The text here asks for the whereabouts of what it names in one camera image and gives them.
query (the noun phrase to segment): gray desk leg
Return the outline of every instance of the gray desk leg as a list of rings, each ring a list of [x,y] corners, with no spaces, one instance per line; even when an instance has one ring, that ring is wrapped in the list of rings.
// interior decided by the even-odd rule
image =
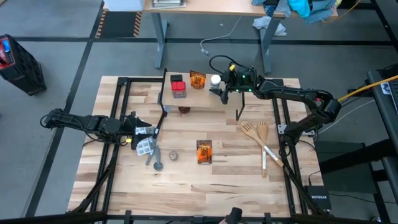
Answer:
[[[269,46],[279,23],[280,19],[273,17],[266,31],[265,29],[260,29],[262,65],[264,66],[264,72],[266,74],[271,73],[271,56],[269,53]]]
[[[157,50],[156,50],[156,58],[155,58],[155,68],[160,69],[162,65],[162,58],[163,58],[163,49],[165,45],[165,37],[167,31],[167,19],[162,21],[160,17],[160,13],[151,13],[152,14],[152,21],[154,23],[155,32],[156,32],[156,39],[157,39]]]

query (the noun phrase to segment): wooden platform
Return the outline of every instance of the wooden platform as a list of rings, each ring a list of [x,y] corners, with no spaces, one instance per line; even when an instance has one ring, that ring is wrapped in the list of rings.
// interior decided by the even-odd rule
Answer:
[[[117,79],[101,79],[93,114],[110,114]],[[299,86],[296,78],[284,81],[288,86]],[[161,114],[156,104],[160,89],[161,83],[132,83],[127,113],[134,110],[141,119],[156,125]],[[120,113],[123,92],[124,88],[116,114]],[[256,124],[265,120],[270,126],[267,144],[278,155],[271,100],[258,100],[252,94],[246,94],[245,100],[241,121]],[[288,101],[288,106],[292,121],[306,116],[302,103]],[[211,165],[197,164],[196,140],[204,139],[213,141]],[[312,143],[307,137],[302,140]],[[290,216],[282,169],[268,157],[268,177],[261,177],[261,149],[240,131],[235,110],[192,108],[188,114],[172,110],[164,119],[158,145],[164,165],[160,172],[154,170],[154,161],[145,165],[146,155],[137,156],[130,146],[120,148],[109,214],[123,215],[125,210],[132,210],[134,215],[225,216],[232,207],[239,207],[244,217],[261,217],[264,212],[271,212],[273,217]],[[83,149],[68,209],[75,208],[94,186],[102,148],[94,142]],[[171,150],[178,152],[177,161],[169,159]],[[297,154],[305,184],[308,175],[319,170],[317,154],[303,143],[297,144]],[[313,184],[322,185],[319,173],[311,178]],[[300,212],[295,188],[294,198]]]
[[[170,76],[177,74],[182,75],[182,80],[186,84],[186,92],[187,92],[186,98],[176,99],[173,97]],[[209,91],[211,76],[212,74],[206,74],[205,87],[201,90],[196,90],[190,86],[189,73],[167,72],[165,77],[166,82],[164,83],[164,91],[162,99],[163,105],[240,110],[243,106],[242,94],[235,92],[228,94],[229,97],[228,104],[223,105],[223,103],[220,100],[220,97]],[[225,84],[223,82],[220,83],[220,88],[221,89],[225,88]]]

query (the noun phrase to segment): concrete floor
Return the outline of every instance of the concrete floor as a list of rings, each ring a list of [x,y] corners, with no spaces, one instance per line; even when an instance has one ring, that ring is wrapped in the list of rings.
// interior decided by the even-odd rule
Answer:
[[[398,35],[398,20],[395,16],[398,4],[394,0],[378,3]],[[100,4],[100,0],[7,1],[0,7],[0,14],[11,18],[11,22],[0,24],[0,30],[18,37],[88,37]],[[225,35],[238,19],[237,16],[163,15],[170,21],[169,38]],[[258,33],[251,26],[252,19],[243,17],[231,38],[258,39]],[[331,24],[308,26],[299,18],[286,19],[282,23],[288,33],[283,39],[287,40],[389,40],[374,11],[352,11],[344,19]],[[148,14],[143,15],[140,37],[155,37]],[[0,182],[0,218],[19,217],[26,209],[53,133],[39,126],[39,118],[51,109],[64,105],[86,45],[85,42],[20,44],[42,64],[48,90],[29,97],[9,83],[0,82],[0,91],[11,96],[0,98],[0,170],[7,170]],[[243,64],[254,65],[259,73],[263,72],[257,44],[209,43],[205,44],[205,48],[211,55],[226,54]],[[153,67],[155,50],[156,45],[153,43],[94,43],[71,113],[91,114],[103,75],[161,75],[162,72]],[[344,95],[348,88],[360,86],[368,70],[398,61],[398,54],[392,47],[272,45],[271,55],[273,77],[299,78],[304,88],[325,89],[335,96]],[[200,52],[198,44],[167,44],[163,66],[175,72],[189,69],[212,72],[208,67],[208,59]],[[220,61],[215,66],[225,65]],[[360,99],[350,104],[340,116],[366,101]],[[320,135],[320,140],[371,144],[387,137],[375,104],[367,105],[350,116]],[[36,215],[65,212],[84,139],[81,132],[71,129],[64,131]],[[390,201],[388,183],[382,183],[380,187],[385,199]],[[355,196],[373,199],[369,194]],[[331,201],[333,214],[337,217],[367,220],[377,216],[373,203],[347,197],[331,197]],[[398,222],[397,205],[388,204],[387,207],[392,221]]]

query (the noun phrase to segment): yellow cable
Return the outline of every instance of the yellow cable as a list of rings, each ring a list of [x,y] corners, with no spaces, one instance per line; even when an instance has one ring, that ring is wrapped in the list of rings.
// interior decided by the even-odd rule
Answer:
[[[329,21],[324,21],[324,20],[322,20],[322,22],[323,22],[323,23],[330,23],[330,22],[334,22],[334,21],[336,21],[336,20],[338,20],[338,19],[341,19],[342,17],[344,17],[345,15],[347,15],[347,13],[349,13],[351,10],[353,10],[360,2],[361,2],[361,0],[358,0],[358,1],[355,3],[355,5],[353,5],[353,7],[351,7],[351,9],[348,9],[348,11],[346,11],[343,15],[337,17],[336,19],[332,19],[332,20],[329,20]]]
[[[374,87],[374,86],[376,86],[376,85],[380,85],[380,84],[382,84],[382,83],[384,83],[384,82],[389,82],[389,81],[394,80],[394,79],[397,79],[397,78],[398,78],[398,75],[396,75],[396,76],[394,76],[394,77],[391,77],[391,78],[387,78],[387,79],[385,79],[385,80],[381,80],[381,81],[379,81],[379,82],[377,82],[377,83],[373,83],[373,84],[364,86],[364,87],[362,87],[362,88],[360,88],[360,89],[355,90],[354,92],[351,92],[351,93],[349,93],[349,94],[347,94],[347,95],[345,95],[345,96],[339,98],[337,101],[341,102],[341,101],[347,99],[348,97],[351,97],[351,96],[353,96],[353,95],[355,95],[355,94],[357,94],[357,93],[359,93],[359,92],[362,92],[362,91],[364,91],[364,90],[367,90],[368,88],[372,88],[372,87]]]

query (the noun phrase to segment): orange box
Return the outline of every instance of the orange box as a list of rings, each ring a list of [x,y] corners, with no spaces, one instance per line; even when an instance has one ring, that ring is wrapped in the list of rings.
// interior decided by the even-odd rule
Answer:
[[[211,140],[197,140],[197,159],[199,164],[211,164],[212,153]]]
[[[194,89],[201,90],[205,87],[206,74],[190,70],[189,79]]]

